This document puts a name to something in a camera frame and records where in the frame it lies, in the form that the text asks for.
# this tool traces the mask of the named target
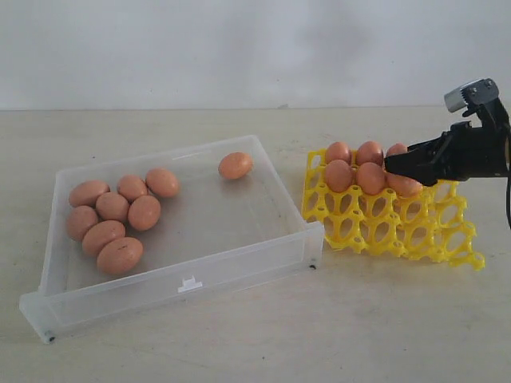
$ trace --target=yellow egg rack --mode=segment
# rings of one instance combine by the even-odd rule
[[[411,260],[429,258],[452,267],[485,267],[483,254],[472,250],[473,223],[464,220],[466,198],[457,195],[457,182],[439,181],[415,197],[403,198],[391,188],[367,195],[358,185],[333,192],[323,179],[325,151],[308,153],[303,185],[302,217],[320,221],[325,240],[335,250],[357,254],[392,254]],[[352,168],[356,151],[352,151]]]

